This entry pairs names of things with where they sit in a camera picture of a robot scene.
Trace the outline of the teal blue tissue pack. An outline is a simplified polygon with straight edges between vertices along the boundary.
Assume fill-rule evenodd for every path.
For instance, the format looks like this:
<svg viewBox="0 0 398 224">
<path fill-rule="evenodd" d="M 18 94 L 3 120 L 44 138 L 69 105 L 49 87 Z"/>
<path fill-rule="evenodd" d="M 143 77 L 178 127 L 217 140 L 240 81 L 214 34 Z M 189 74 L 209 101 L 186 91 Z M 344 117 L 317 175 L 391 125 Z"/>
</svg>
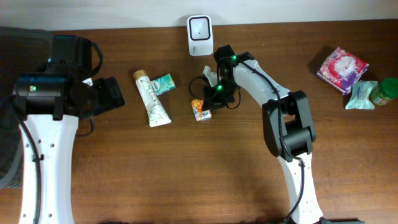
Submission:
<svg viewBox="0 0 398 224">
<path fill-rule="evenodd" d="M 170 74 L 152 80 L 151 84 L 157 96 L 176 88 L 174 80 Z"/>
</svg>

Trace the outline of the green lid jar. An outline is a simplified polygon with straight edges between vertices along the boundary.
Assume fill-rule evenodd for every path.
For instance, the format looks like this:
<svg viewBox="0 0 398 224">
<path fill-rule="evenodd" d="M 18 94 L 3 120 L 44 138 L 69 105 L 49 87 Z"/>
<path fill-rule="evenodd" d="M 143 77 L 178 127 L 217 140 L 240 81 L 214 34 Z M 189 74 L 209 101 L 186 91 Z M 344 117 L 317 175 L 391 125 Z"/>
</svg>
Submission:
<svg viewBox="0 0 398 224">
<path fill-rule="evenodd" d="M 369 99 L 375 105 L 386 105 L 397 98 L 397 78 L 386 78 L 372 90 Z"/>
</svg>

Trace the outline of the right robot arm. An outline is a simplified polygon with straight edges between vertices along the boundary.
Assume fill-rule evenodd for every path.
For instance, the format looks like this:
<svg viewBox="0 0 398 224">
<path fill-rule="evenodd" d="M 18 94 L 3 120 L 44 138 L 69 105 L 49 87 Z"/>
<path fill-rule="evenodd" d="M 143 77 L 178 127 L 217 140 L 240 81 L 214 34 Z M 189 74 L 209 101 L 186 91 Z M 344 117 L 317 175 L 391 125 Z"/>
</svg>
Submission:
<svg viewBox="0 0 398 224">
<path fill-rule="evenodd" d="M 249 52 L 236 54 L 225 45 L 213 57 L 216 72 L 206 78 L 204 110 L 228 108 L 235 101 L 234 93 L 245 89 L 262 108 L 266 146 L 284 173 L 290 208 L 283 222 L 320 223 L 323 213 L 312 175 L 316 132 L 308 97 L 275 82 Z"/>
</svg>

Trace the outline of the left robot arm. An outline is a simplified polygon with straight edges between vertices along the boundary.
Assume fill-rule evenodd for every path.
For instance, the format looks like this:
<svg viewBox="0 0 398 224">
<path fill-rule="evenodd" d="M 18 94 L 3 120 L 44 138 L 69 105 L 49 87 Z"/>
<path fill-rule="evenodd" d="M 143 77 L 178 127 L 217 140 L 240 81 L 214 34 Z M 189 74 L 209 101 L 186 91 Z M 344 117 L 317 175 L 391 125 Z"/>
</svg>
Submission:
<svg viewBox="0 0 398 224">
<path fill-rule="evenodd" d="M 45 67 L 17 79 L 11 106 L 23 146 L 20 223 L 74 222 L 72 152 L 78 124 L 125 105 L 114 77 L 94 79 L 102 64 L 96 43 L 56 35 Z"/>
</svg>

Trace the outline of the orange tissue pack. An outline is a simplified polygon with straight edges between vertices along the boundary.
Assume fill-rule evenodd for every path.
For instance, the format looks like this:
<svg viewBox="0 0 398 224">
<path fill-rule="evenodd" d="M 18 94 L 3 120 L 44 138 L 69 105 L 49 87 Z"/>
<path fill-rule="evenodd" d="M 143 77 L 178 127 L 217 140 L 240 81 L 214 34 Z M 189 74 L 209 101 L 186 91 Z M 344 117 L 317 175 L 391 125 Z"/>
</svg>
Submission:
<svg viewBox="0 0 398 224">
<path fill-rule="evenodd" d="M 194 99 L 191 103 L 193 114 L 197 121 L 205 121 L 212 118 L 212 113 L 210 110 L 203 109 L 204 101 L 199 99 Z"/>
</svg>

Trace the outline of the red purple tissue package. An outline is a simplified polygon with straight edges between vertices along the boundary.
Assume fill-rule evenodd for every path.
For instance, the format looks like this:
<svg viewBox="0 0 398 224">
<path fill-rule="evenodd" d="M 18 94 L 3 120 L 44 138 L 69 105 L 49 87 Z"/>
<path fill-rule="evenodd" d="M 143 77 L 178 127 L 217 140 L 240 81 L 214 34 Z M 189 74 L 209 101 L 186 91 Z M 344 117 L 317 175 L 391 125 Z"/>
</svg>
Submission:
<svg viewBox="0 0 398 224">
<path fill-rule="evenodd" d="M 368 67 L 364 60 L 338 47 L 322 63 L 317 77 L 347 95 Z"/>
</svg>

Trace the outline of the teal wet wipes pack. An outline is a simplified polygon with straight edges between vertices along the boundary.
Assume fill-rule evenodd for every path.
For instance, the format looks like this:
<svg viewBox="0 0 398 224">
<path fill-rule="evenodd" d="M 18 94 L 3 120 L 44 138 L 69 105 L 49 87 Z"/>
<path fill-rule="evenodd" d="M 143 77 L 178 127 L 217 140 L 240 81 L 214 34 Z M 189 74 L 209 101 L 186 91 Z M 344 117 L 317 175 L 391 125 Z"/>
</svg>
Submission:
<svg viewBox="0 0 398 224">
<path fill-rule="evenodd" d="M 346 104 L 346 110 L 374 110 L 375 106 L 369 100 L 369 95 L 376 87 L 377 81 L 358 81 L 354 84 L 351 98 Z"/>
</svg>

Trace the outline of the white bamboo print tube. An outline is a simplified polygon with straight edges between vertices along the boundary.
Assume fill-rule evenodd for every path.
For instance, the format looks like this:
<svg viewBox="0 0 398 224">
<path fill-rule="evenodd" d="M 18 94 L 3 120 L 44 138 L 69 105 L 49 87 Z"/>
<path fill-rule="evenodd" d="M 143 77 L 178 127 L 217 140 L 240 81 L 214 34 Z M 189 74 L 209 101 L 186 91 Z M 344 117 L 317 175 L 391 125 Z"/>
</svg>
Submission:
<svg viewBox="0 0 398 224">
<path fill-rule="evenodd" d="M 138 70 L 133 73 L 133 78 L 135 79 L 137 89 L 139 90 L 144 106 L 146 107 L 149 126 L 153 128 L 170 124 L 171 119 L 155 94 L 146 72 L 144 70 Z"/>
</svg>

